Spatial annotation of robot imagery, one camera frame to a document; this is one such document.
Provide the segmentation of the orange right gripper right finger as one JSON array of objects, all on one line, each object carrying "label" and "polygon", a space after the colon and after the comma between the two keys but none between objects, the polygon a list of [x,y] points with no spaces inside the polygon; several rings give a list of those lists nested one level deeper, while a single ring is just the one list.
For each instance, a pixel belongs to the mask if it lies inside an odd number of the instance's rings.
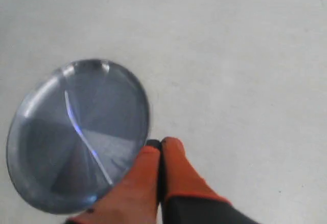
[{"label": "orange right gripper right finger", "polygon": [[182,142],[161,143],[165,170],[163,223],[255,223],[217,194],[188,161]]}]

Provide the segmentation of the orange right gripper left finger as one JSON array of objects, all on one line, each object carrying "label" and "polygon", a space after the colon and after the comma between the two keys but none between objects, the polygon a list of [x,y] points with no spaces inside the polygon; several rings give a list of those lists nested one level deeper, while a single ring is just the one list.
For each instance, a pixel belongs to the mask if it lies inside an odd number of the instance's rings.
[{"label": "orange right gripper left finger", "polygon": [[67,223],[156,223],[160,141],[148,140],[124,178]]}]

